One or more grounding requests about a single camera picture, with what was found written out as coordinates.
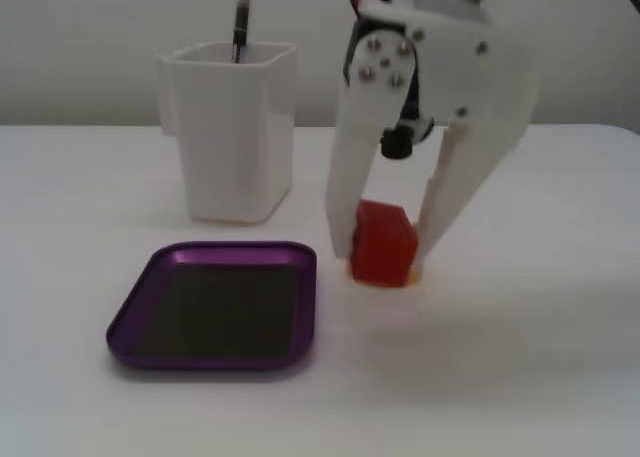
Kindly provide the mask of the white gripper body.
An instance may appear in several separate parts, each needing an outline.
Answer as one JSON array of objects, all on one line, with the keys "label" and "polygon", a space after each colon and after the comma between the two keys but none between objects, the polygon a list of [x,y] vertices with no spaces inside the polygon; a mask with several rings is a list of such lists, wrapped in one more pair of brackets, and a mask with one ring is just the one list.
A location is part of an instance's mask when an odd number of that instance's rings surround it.
[{"label": "white gripper body", "polygon": [[485,0],[349,0],[355,23],[343,81],[358,41],[380,29],[401,33],[416,68],[399,126],[417,138],[432,123],[522,125],[536,101],[538,71],[530,46],[495,22]]}]

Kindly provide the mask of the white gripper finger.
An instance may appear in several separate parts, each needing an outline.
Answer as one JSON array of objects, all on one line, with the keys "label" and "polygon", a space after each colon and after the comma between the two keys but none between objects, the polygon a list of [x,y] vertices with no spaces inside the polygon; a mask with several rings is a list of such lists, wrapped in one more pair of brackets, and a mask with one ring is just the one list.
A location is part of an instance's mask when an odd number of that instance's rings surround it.
[{"label": "white gripper finger", "polygon": [[522,125],[451,124],[445,129],[416,224],[418,266],[523,135]]},{"label": "white gripper finger", "polygon": [[351,255],[356,212],[383,133],[400,120],[416,68],[404,35],[390,29],[362,37],[339,94],[326,186],[326,217],[336,258]]}]

